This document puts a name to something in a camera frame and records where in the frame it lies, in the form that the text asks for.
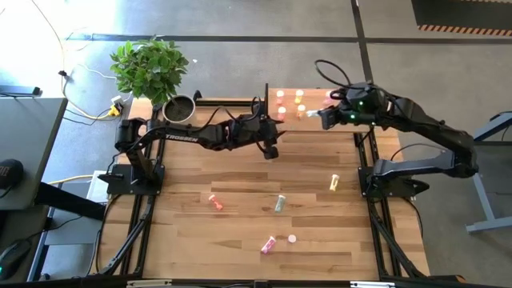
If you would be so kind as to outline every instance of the white cable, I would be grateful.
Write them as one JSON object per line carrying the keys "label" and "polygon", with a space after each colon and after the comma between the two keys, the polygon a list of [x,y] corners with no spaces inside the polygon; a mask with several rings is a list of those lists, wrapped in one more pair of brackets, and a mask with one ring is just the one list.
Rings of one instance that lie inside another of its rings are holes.
{"label": "white cable", "polygon": [[[61,47],[61,52],[62,52],[62,71],[65,71],[66,70],[66,61],[65,61],[65,52],[64,52],[64,47],[62,46],[62,41],[60,39],[60,37],[58,36],[57,34],[57,31],[55,30],[54,26],[51,25],[50,21],[48,20],[48,18],[45,16],[45,14],[42,12],[41,8],[39,8],[38,4],[36,4],[36,2],[34,0],[31,0],[32,1],[32,4],[34,4],[34,6],[38,9],[39,13],[41,14],[41,16],[46,20],[46,23],[48,23],[48,25],[50,26],[50,28],[52,29],[52,31],[54,32],[55,34],[55,37],[57,38],[57,41],[58,41],[58,44],[60,45]],[[103,115],[103,116],[100,116],[100,117],[95,117],[95,116],[91,116],[89,115],[88,113],[86,113],[84,110],[80,109],[77,105],[75,105],[67,96],[66,96],[66,93],[65,93],[65,83],[64,83],[64,76],[61,77],[61,92],[62,92],[62,96],[64,98],[67,99],[68,103],[71,104],[71,106],[73,108],[76,109],[76,111],[80,112],[81,114],[83,114],[86,118],[89,118],[89,119],[92,119],[92,120],[98,120],[98,119],[103,119],[105,117],[108,117],[108,114],[106,115]]]}
{"label": "white cable", "polygon": [[87,70],[87,71],[90,71],[90,72],[93,72],[93,73],[99,74],[99,75],[101,75],[103,78],[113,79],[113,80],[115,80],[115,79],[116,79],[116,77],[114,77],[114,76],[105,76],[105,75],[103,75],[103,73],[102,73],[102,72],[100,72],[100,71],[92,70],[92,69],[90,69],[89,67],[87,67],[87,66],[86,66],[86,65],[84,65],[84,64],[80,64],[80,63],[79,63],[79,64],[77,64],[77,65],[78,65],[78,66],[83,67],[83,68],[84,68],[85,70]]}
{"label": "white cable", "polygon": [[126,99],[123,99],[122,101],[123,101],[124,103],[126,103],[126,101],[130,100],[131,95],[132,95],[132,92],[130,92],[130,95],[128,95],[128,97],[126,97]]}

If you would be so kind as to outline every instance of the potted plant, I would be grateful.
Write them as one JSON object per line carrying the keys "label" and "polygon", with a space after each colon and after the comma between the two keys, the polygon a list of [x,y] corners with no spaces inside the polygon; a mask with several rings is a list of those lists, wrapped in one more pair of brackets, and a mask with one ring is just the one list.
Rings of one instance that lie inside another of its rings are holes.
{"label": "potted plant", "polygon": [[117,75],[119,92],[146,96],[153,105],[163,104],[164,117],[171,122],[183,122],[195,110],[194,100],[176,93],[176,86],[186,74],[188,61],[174,42],[141,40],[127,42],[110,55],[110,68]]}

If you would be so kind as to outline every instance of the white cap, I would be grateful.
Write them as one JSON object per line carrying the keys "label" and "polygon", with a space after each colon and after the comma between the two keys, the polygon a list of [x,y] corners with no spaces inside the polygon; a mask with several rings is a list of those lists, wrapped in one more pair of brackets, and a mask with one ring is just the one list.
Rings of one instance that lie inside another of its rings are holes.
{"label": "white cap", "polygon": [[288,242],[295,243],[296,241],[297,241],[297,236],[295,236],[293,234],[290,234],[290,236],[288,236]]}

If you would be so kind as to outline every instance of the table leg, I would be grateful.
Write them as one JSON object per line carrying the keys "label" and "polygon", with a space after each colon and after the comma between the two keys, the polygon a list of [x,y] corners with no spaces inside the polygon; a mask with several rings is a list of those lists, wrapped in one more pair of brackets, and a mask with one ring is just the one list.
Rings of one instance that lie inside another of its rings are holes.
{"label": "table leg", "polygon": [[43,182],[39,185],[39,191],[35,197],[34,203],[52,206],[60,210],[69,211],[97,220],[103,220],[105,213],[104,205],[65,192],[64,190]]}

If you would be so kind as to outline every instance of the pink object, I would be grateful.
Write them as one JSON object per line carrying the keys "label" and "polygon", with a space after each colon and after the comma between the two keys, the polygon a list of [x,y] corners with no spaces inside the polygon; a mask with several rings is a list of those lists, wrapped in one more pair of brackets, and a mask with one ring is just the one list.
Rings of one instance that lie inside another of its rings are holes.
{"label": "pink object", "polygon": [[278,120],[283,121],[285,119],[286,115],[286,108],[285,107],[279,107],[278,109]]}
{"label": "pink object", "polygon": [[267,241],[265,243],[264,247],[262,248],[262,252],[264,254],[269,253],[270,249],[274,246],[274,244],[275,244],[275,238],[270,236],[269,241]]}
{"label": "pink object", "polygon": [[217,208],[217,210],[222,210],[222,204],[217,200],[217,197],[215,197],[215,195],[211,195],[208,200],[212,201],[213,204],[215,204],[215,208]]}
{"label": "pink object", "polygon": [[333,102],[333,99],[330,98],[330,92],[332,91],[326,92],[326,99],[323,101],[323,105],[330,105]]}
{"label": "pink object", "polygon": [[282,99],[283,99],[283,98],[284,98],[284,96],[285,96],[285,92],[284,92],[283,90],[279,90],[279,91],[276,93],[276,96],[277,96],[277,98],[278,98],[278,100],[277,100],[277,104],[278,104],[279,106],[281,106],[281,105],[282,105]]}

